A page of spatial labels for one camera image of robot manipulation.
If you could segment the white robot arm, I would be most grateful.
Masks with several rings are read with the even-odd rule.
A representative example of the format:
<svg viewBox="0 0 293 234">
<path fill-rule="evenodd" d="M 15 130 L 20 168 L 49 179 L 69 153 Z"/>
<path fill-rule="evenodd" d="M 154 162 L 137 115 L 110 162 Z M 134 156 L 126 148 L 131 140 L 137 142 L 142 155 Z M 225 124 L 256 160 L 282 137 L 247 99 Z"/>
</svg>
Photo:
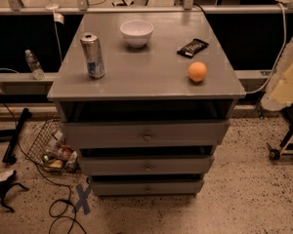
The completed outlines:
<svg viewBox="0 0 293 234">
<path fill-rule="evenodd" d="M 274 0 L 293 4 L 293 0 Z M 261 105 L 269 111 L 279 111 L 293 104 L 293 36 L 284 47 L 278 59 L 275 70 L 272 72 L 261 99 Z"/>
</svg>

